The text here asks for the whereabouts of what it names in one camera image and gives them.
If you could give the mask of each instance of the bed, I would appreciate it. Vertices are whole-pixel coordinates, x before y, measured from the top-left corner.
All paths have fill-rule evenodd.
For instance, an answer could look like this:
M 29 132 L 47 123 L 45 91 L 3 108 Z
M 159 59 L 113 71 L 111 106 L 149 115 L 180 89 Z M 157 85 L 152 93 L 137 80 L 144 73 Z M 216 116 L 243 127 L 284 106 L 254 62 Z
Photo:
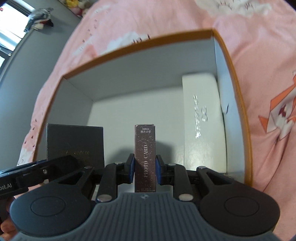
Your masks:
M 274 233 L 296 233 L 296 12 L 283 0 L 100 0 L 77 26 L 35 103 L 18 164 L 37 158 L 46 112 L 62 77 L 118 48 L 215 28 L 231 55 L 251 134 L 252 185 L 281 216 Z

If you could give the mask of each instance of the open cardboard box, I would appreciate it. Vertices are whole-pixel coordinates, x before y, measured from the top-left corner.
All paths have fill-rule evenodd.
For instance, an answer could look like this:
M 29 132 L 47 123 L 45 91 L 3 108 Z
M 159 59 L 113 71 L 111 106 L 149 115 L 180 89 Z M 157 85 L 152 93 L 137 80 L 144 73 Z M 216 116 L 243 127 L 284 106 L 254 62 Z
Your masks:
M 105 164 L 134 152 L 134 126 L 156 126 L 156 153 L 183 164 L 182 76 L 212 73 L 224 118 L 227 174 L 252 184 L 252 151 L 237 76 L 217 31 L 184 32 L 115 50 L 64 75 L 45 123 L 104 127 Z M 46 130 L 35 159 L 46 158 Z

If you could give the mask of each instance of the window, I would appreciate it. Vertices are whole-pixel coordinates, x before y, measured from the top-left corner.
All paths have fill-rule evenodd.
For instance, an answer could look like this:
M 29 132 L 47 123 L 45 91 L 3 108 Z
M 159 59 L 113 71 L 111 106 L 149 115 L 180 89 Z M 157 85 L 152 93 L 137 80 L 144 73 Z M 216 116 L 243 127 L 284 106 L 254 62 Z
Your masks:
M 8 0 L 0 8 L 0 74 L 18 43 L 25 36 L 31 13 L 18 1 Z

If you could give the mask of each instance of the finger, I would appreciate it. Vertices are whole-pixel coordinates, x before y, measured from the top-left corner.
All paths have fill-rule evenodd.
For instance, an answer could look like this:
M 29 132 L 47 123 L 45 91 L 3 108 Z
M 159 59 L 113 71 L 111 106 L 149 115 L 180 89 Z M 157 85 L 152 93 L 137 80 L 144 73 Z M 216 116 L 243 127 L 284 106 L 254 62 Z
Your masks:
M 11 203 L 15 200 L 14 197 L 10 197 L 6 202 L 6 210 L 9 212 Z
M 8 240 L 11 240 L 16 234 L 17 234 L 17 231 L 14 230 L 14 231 L 12 231 L 12 232 L 2 234 L 1 237 L 2 237 L 5 241 L 8 241 Z
M 13 225 L 10 217 L 8 217 L 6 220 L 3 221 L 3 223 L 1 223 L 1 230 L 4 233 L 8 233 L 15 230 L 15 226 Z

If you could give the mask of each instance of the plush toy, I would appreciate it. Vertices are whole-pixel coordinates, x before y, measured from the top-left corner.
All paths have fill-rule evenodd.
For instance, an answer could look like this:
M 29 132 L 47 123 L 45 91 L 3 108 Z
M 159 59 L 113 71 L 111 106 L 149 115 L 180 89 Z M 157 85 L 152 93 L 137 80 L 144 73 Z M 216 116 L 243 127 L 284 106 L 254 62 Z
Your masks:
M 66 0 L 66 6 L 68 8 L 75 8 L 78 6 L 79 0 Z
M 27 33 L 31 28 L 39 30 L 43 29 L 44 25 L 48 25 L 53 27 L 53 23 L 51 21 L 50 12 L 53 10 L 53 8 L 40 8 L 35 11 L 33 11 L 29 16 L 29 21 L 25 27 L 24 32 Z
M 74 2 L 75 0 L 66 0 L 66 1 L 71 2 L 70 5 L 72 7 L 69 7 L 69 9 L 79 17 L 84 16 L 84 14 L 87 12 L 87 9 L 89 9 L 91 7 L 91 2 L 88 0 L 81 0 L 81 1 L 77 0 L 77 2 Z

